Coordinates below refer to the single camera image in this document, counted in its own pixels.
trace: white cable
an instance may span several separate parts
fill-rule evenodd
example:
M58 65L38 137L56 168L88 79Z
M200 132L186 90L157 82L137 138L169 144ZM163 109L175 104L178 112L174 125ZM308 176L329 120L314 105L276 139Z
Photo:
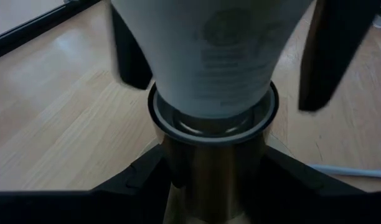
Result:
M347 167L329 166L329 165L316 165L309 164L309 167L318 170L325 174L336 175L352 175L360 177L379 177L381 178L381 170L365 170L365 169L353 169Z

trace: logo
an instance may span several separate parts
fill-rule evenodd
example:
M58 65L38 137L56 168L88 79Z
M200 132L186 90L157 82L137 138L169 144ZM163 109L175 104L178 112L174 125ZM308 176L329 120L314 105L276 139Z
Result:
M246 9L227 9L216 12L203 28L203 38L213 46L236 45L250 36L251 15Z

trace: brass metal cylinder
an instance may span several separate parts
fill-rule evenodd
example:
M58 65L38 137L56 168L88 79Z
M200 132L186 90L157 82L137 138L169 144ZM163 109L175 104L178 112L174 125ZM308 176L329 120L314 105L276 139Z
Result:
M248 194L242 189L256 176L278 103L271 83L262 100L233 121L195 122L176 115L152 87L149 111L172 176L165 223L250 223L242 203ZM241 128L233 127L236 121ZM188 124L192 128L183 128ZM203 130L213 132L204 135Z

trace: gold metal base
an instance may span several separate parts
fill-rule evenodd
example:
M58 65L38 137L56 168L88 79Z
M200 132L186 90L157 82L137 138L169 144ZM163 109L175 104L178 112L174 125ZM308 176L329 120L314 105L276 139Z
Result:
M171 184L163 224L251 224L250 219L241 213L224 222L206 222L186 213L181 190Z

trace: light wood surface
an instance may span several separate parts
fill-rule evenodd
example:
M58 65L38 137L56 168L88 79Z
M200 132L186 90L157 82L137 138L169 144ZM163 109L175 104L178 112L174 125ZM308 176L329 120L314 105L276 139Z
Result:
M63 3L64 0L0 0L0 34Z
M381 30L369 32L330 105L303 114L299 63L310 19L311 10L276 67L272 133L305 163L381 169ZM154 140L148 92L113 77L106 21L101 2L0 58L0 190L90 189ZM381 190L378 179L338 178Z

